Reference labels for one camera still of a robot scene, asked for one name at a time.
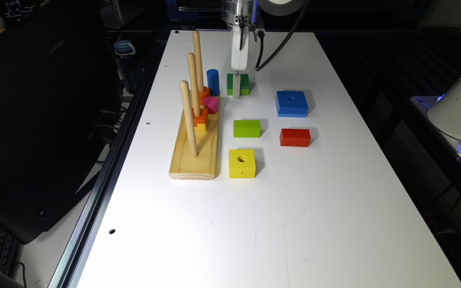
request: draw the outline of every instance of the magenta block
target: magenta block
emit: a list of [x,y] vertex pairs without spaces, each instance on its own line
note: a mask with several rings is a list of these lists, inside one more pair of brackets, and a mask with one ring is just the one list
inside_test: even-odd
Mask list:
[[204,98],[204,109],[207,109],[209,114],[218,112],[218,99],[216,97]]

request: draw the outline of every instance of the green cube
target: green cube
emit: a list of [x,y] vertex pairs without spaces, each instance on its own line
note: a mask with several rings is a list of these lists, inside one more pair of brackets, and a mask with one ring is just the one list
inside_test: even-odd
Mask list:
[[259,120],[234,120],[235,138],[259,138],[261,122]]
[[[232,84],[234,82],[234,75],[227,75],[227,95],[232,95]],[[248,74],[241,74],[241,83],[239,83],[239,94],[243,96],[250,95],[250,79]]]

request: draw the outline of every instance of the black bottle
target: black bottle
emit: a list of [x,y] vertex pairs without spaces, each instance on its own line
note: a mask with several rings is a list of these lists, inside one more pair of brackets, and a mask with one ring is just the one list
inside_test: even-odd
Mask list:
[[115,49],[118,70],[122,74],[126,90],[133,94],[143,78],[142,67],[140,66],[136,50],[131,41],[128,40],[117,41],[113,47]]

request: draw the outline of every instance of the blue square block with hole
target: blue square block with hole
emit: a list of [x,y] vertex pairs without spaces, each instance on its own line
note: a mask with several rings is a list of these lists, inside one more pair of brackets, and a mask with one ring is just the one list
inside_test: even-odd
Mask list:
[[275,104],[279,117],[304,118],[309,110],[305,94],[302,91],[277,91]]

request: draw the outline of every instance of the wooden peg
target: wooden peg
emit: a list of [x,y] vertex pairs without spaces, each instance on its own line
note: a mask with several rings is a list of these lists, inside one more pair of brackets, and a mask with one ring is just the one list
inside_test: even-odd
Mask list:
[[188,53],[188,68],[190,69],[191,103],[193,103],[193,114],[195,117],[198,117],[200,116],[200,101],[198,100],[195,55],[193,55],[193,53]]
[[204,92],[204,77],[202,73],[202,55],[200,50],[200,34],[197,30],[193,31],[193,45],[195,49],[195,62],[197,70],[198,92]]
[[184,110],[184,122],[186,122],[186,131],[188,133],[188,143],[190,144],[191,156],[195,158],[198,156],[198,151],[193,124],[193,114],[191,112],[190,88],[188,87],[188,82],[185,80],[182,80],[181,83],[179,83],[179,86],[181,87],[182,108]]

